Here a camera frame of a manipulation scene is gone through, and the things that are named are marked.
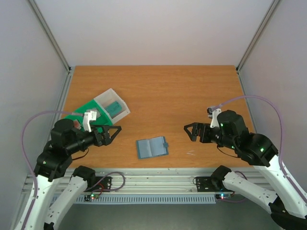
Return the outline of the teal card holder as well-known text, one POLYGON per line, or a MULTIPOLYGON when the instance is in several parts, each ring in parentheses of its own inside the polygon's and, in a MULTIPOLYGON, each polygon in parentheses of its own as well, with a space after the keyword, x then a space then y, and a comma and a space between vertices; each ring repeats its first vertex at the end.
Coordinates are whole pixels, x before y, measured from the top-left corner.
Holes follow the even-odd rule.
POLYGON ((168 147, 169 144, 164 136, 136 141, 139 160, 168 155, 168 147))

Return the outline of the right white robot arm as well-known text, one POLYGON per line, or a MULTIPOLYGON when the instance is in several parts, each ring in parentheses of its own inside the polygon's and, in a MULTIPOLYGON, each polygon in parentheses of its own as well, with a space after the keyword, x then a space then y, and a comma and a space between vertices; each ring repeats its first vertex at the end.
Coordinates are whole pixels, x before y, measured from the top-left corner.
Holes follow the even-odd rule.
POLYGON ((232 110, 217 109, 209 114, 210 124, 191 123, 184 126, 191 141, 214 143, 232 149, 237 157, 253 166, 270 184, 264 189, 226 166, 211 174, 212 186, 231 190, 265 209, 272 220, 284 230, 307 228, 307 194, 279 162, 280 154, 272 141, 262 134, 249 132, 241 115, 232 110))

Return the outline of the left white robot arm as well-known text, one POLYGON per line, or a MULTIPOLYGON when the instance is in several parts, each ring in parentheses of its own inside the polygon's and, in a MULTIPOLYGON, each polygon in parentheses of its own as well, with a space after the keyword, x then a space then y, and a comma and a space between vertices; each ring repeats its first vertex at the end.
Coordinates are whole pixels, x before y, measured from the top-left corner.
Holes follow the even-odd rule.
POLYGON ((98 181, 95 170, 79 166, 67 187, 55 202, 53 195, 73 162, 72 155, 90 146, 107 146, 120 133, 120 126, 91 126, 81 131, 70 119, 61 119, 51 130, 51 139, 38 156, 33 175, 33 186, 17 230, 56 230, 76 198, 93 190, 98 181))

